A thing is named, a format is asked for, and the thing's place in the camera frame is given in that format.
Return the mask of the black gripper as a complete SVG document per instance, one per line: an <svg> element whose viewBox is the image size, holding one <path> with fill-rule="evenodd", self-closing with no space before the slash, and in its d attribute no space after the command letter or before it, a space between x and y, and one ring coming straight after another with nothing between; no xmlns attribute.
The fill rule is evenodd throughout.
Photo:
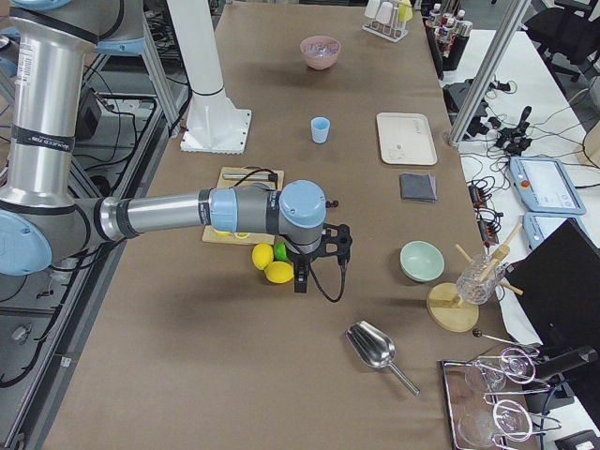
<svg viewBox="0 0 600 450"><path fill-rule="evenodd" d="M351 258L352 236L347 224L322 225L317 246L309 250L294 242L286 242L288 257L293 261L294 292L306 293L308 289L309 264L320 258L336 257L338 264L347 264Z"/></svg>

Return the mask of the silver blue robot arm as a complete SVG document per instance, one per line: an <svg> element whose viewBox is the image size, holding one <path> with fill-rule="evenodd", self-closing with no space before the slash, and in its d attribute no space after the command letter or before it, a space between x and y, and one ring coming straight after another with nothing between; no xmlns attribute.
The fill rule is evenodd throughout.
<svg viewBox="0 0 600 450"><path fill-rule="evenodd" d="M139 1L15 1L20 34L7 181L1 188L1 271L40 272L52 263L143 233L206 225L285 239L294 288L315 278L312 263L345 268L352 239L326 223L322 189L308 180L276 189L259 183L141 199L75 199L68 193L85 56L140 54Z"/></svg>

